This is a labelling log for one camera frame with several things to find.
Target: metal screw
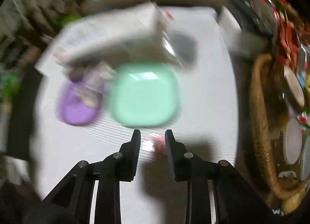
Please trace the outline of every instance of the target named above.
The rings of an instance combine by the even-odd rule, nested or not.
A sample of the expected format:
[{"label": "metal screw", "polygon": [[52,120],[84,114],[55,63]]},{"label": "metal screw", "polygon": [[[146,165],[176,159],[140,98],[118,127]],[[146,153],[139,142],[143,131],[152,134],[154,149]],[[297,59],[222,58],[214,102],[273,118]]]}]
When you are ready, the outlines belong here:
[{"label": "metal screw", "polygon": [[88,165],[88,162],[85,160],[81,160],[80,162],[78,162],[78,167],[85,167]]},{"label": "metal screw", "polygon": [[121,153],[121,152],[115,152],[114,154],[113,154],[113,157],[115,157],[116,159],[119,159],[119,158],[121,158],[123,156],[123,154]]},{"label": "metal screw", "polygon": [[221,160],[221,161],[220,161],[220,165],[221,165],[221,166],[228,166],[229,163],[228,163],[228,161],[226,161],[226,160]]},{"label": "metal screw", "polygon": [[184,157],[187,159],[191,159],[194,155],[191,152],[184,153]]}]

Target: green lid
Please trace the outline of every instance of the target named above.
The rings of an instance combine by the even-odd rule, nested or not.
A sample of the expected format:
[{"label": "green lid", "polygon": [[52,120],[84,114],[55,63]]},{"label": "green lid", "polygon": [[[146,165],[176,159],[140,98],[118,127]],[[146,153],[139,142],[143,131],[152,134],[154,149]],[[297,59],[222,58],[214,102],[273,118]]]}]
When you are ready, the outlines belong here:
[{"label": "green lid", "polygon": [[127,127],[159,126],[179,105],[176,77],[165,64],[124,64],[111,90],[111,114]]}]

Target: pink object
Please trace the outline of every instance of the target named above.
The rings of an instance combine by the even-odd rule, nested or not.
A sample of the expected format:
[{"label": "pink object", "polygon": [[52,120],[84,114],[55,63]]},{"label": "pink object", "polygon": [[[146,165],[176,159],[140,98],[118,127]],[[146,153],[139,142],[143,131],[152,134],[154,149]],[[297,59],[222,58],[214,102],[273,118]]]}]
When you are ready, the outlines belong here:
[{"label": "pink object", "polygon": [[151,136],[150,139],[154,142],[155,156],[167,154],[165,136]]}]

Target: wicker basket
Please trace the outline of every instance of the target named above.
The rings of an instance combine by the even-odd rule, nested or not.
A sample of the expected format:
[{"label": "wicker basket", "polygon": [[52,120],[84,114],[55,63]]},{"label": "wicker basket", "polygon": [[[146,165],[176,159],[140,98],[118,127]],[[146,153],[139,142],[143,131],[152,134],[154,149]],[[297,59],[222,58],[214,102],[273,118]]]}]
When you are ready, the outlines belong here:
[{"label": "wicker basket", "polygon": [[262,83],[266,81],[264,80],[266,75],[261,74],[270,71],[271,64],[272,57],[270,54],[263,54],[254,62],[250,85],[250,114],[255,156],[261,174],[274,195],[285,200],[304,192],[305,184],[310,179],[310,175],[306,181],[302,182],[288,178],[277,178],[262,88]]}]

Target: clutter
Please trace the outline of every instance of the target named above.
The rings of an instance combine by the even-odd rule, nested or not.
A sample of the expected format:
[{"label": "clutter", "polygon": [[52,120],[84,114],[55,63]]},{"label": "clutter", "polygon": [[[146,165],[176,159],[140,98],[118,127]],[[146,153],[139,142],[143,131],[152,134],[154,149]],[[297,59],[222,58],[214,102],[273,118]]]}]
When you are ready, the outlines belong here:
[{"label": "clutter", "polygon": [[[252,0],[251,3],[273,34],[269,49],[272,57],[260,56],[255,67],[261,68],[261,73],[252,72],[251,103],[266,109],[253,112],[253,104],[251,108],[252,124],[259,128],[259,132],[254,130],[256,156],[272,193],[283,200],[281,211],[289,214],[301,203],[309,178],[305,151],[309,125],[304,120],[308,117],[310,97],[308,22],[285,0]],[[259,102],[258,89],[264,92],[264,104]],[[267,128],[258,126],[258,118],[259,124],[265,122]],[[271,155],[272,160],[261,159],[259,155]]]},{"label": "clutter", "polygon": [[127,61],[176,61],[164,48],[169,42],[164,19],[151,2],[88,16],[74,25],[75,31],[53,52],[63,66],[98,57],[113,65],[110,59],[120,55]]}]

